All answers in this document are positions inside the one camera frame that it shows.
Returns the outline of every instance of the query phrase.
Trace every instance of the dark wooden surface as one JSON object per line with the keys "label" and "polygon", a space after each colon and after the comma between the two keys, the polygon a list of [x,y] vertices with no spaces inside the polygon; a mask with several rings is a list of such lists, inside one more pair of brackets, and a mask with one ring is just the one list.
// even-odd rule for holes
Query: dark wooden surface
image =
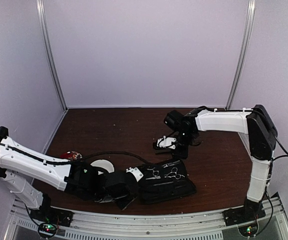
{"label": "dark wooden surface", "polygon": [[[169,108],[106,108],[72,109],[63,120],[48,150],[48,155],[60,156],[75,150],[83,155],[99,151],[129,151],[150,162],[160,162],[169,155],[155,155],[152,142],[170,133],[163,123]],[[179,109],[187,113],[188,109]],[[124,211],[114,203],[93,203],[58,191],[35,180],[34,186],[49,194],[52,205],[67,209],[105,214],[180,214],[211,211],[243,204],[246,196],[251,161],[238,136],[233,132],[201,132],[200,146],[190,147],[185,164],[197,193],[163,203],[142,205],[138,200]],[[137,159],[113,155],[103,156],[116,169],[124,170],[141,164]]]}

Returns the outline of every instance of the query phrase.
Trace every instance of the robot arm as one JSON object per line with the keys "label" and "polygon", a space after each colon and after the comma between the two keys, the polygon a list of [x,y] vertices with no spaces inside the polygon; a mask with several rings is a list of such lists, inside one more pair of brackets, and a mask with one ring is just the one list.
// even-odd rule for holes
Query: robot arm
{"label": "robot arm", "polygon": [[[50,198],[37,191],[17,172],[83,200],[98,203],[113,201],[124,209],[136,198],[137,182],[142,175],[137,168],[116,172],[113,166],[111,168],[38,153],[13,141],[8,136],[7,128],[0,127],[0,181],[32,210],[30,215],[40,221],[51,219],[55,223],[57,218],[71,219],[72,213],[52,208]],[[69,226],[70,221],[60,221],[59,224]]]}
{"label": "robot arm", "polygon": [[171,111],[164,123],[176,137],[157,140],[156,149],[170,148],[173,157],[188,157],[188,147],[198,137],[199,131],[229,131],[248,134],[251,160],[253,162],[251,181],[245,200],[245,208],[250,207],[250,217],[259,210],[271,176],[271,162],[276,147],[278,132],[262,105],[242,110],[217,110],[205,106],[196,108],[186,115]]}

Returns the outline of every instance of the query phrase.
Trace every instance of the white backdrop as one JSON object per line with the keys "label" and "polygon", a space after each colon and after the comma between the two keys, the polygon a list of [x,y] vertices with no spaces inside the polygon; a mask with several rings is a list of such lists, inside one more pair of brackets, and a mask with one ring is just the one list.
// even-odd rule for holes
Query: white backdrop
{"label": "white backdrop", "polygon": [[[61,116],[36,1],[0,0],[0,126],[19,143],[42,151]],[[13,200],[0,183],[0,239]]]}
{"label": "white backdrop", "polygon": [[[288,150],[288,1],[258,0],[252,38],[233,109],[263,104]],[[276,155],[282,154],[280,148]],[[270,192],[288,215],[288,158],[275,162]]]}
{"label": "white backdrop", "polygon": [[69,107],[223,107],[247,0],[46,0]]}

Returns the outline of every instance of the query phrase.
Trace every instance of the red object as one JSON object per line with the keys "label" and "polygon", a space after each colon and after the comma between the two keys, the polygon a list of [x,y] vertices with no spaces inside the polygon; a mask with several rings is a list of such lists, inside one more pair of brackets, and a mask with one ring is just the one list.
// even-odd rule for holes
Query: red object
{"label": "red object", "polygon": [[74,161],[74,160],[82,158],[82,154],[80,154],[77,151],[68,151],[68,152],[63,153],[59,157],[62,159],[68,159],[68,160]]}

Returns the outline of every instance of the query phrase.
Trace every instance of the black pouch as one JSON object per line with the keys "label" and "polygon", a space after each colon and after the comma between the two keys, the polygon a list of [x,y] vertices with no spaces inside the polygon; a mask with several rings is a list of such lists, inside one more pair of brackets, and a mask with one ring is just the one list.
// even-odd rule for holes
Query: black pouch
{"label": "black pouch", "polygon": [[144,177],[138,182],[139,198],[143,204],[155,204],[196,193],[180,159],[138,167]]}

